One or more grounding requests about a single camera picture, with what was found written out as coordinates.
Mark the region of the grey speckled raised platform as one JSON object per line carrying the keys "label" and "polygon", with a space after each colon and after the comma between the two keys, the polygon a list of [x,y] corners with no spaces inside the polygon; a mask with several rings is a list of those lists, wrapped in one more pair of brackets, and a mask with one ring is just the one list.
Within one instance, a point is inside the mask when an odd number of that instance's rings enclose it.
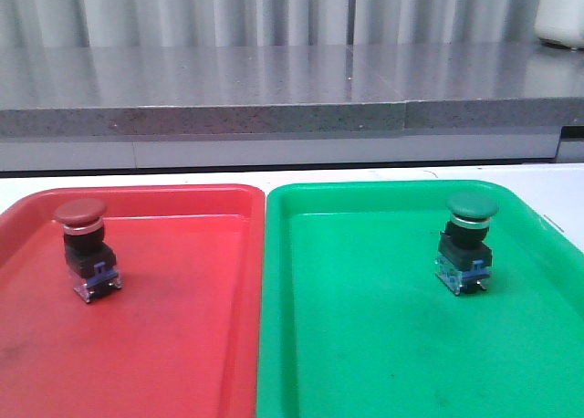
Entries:
{"label": "grey speckled raised platform", "polygon": [[3,174],[582,159],[583,55],[538,43],[1,53]]}

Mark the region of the green plastic tray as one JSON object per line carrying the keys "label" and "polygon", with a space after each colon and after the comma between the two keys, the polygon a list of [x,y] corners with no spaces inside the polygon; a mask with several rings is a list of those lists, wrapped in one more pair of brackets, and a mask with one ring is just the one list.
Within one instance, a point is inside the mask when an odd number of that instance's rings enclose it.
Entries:
{"label": "green plastic tray", "polygon": [[[488,289],[436,277],[457,191],[499,204]],[[267,198],[260,417],[580,417],[583,255],[479,181],[293,184]]]}

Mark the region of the green mushroom push button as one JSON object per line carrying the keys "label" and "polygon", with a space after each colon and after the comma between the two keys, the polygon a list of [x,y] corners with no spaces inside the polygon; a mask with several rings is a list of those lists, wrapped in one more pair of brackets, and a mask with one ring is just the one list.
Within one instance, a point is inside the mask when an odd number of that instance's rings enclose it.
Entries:
{"label": "green mushroom push button", "polygon": [[450,195],[446,207],[450,217],[440,234],[436,276],[456,296],[485,291],[493,261],[485,239],[498,204],[468,191]]}

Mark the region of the red mushroom push button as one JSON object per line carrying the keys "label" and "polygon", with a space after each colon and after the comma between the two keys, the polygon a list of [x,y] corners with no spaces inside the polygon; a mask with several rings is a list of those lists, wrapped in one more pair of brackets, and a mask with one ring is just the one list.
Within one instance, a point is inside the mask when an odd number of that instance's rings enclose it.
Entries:
{"label": "red mushroom push button", "polygon": [[74,290],[90,303],[123,287],[117,257],[104,242],[103,215],[107,205],[97,198],[81,198],[60,205],[54,218],[62,225],[65,259]]}

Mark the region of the white object on platform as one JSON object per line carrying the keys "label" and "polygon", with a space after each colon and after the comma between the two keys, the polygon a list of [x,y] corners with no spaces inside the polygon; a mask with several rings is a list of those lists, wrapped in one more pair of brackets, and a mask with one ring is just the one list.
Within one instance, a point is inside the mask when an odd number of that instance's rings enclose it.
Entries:
{"label": "white object on platform", "polygon": [[583,0],[539,0],[536,36],[563,47],[583,48]]}

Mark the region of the red plastic tray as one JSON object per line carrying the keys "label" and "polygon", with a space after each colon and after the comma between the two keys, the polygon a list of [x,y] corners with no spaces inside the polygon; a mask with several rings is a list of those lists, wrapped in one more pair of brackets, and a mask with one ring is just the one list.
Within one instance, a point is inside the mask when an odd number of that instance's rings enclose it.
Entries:
{"label": "red plastic tray", "polygon": [[[54,211],[104,200],[123,287],[74,292]],[[265,197],[235,184],[70,188],[1,215],[4,417],[251,417]]]}

